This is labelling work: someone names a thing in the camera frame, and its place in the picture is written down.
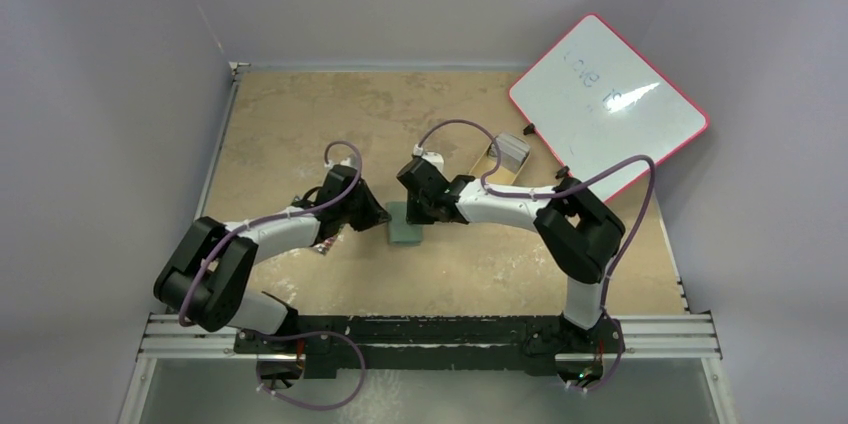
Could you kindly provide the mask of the green card holder wallet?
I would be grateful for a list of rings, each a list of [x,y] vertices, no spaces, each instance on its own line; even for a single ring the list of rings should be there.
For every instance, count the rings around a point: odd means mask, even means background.
[[[390,214],[387,236],[391,246],[416,246],[423,241],[422,226],[407,221],[405,202],[388,202],[386,209]]]

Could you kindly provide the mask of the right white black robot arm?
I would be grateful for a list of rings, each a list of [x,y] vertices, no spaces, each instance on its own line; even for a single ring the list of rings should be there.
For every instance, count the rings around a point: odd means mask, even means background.
[[[397,175],[407,191],[410,224],[499,224],[536,233],[567,276],[561,336],[584,351],[601,335],[610,270],[625,247],[625,225],[584,183],[564,176],[539,190],[447,179],[431,162],[414,157]]]

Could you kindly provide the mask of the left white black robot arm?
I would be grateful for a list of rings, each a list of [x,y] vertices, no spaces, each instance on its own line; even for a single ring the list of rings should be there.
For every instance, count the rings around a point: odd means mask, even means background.
[[[321,186],[276,214],[243,222],[196,219],[157,277],[153,294],[177,311],[184,326],[258,331],[272,352],[284,353],[297,343],[298,312],[266,292],[249,290],[254,266],[312,248],[345,227],[362,232],[390,219],[360,171],[337,164]]]

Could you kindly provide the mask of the colourful marker pack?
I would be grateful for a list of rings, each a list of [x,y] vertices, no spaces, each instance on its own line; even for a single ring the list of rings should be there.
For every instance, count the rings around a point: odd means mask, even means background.
[[[312,247],[312,250],[317,252],[320,255],[326,255],[332,248],[335,243],[335,238],[328,238],[315,246]]]

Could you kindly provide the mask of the pink framed whiteboard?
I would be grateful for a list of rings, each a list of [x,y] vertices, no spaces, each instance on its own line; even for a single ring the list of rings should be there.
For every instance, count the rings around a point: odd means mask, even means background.
[[[571,27],[508,95],[580,180],[635,155],[660,164],[710,124],[697,104],[597,14]]]

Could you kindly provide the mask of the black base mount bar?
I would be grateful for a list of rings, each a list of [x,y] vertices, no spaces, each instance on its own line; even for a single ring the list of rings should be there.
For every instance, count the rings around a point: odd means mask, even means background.
[[[264,337],[240,330],[238,354],[290,355],[308,379],[333,378],[342,369],[520,371],[566,381],[601,378],[624,349],[618,321],[603,317],[585,334],[561,316],[344,316],[302,315],[297,331]]]

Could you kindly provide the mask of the aluminium rail frame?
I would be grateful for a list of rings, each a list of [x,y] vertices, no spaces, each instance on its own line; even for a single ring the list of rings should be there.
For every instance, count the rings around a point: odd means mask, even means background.
[[[232,86],[198,213],[238,221],[319,185],[326,143],[365,160],[377,199],[427,137],[448,175],[467,173],[486,131],[520,132],[510,71],[275,71]],[[657,204],[613,275],[596,345],[564,349],[564,274],[532,232],[427,227],[392,246],[385,227],[345,230],[255,269],[251,285],[296,307],[319,335],[263,342],[153,315],[124,423],[734,423],[713,317],[689,309]]]

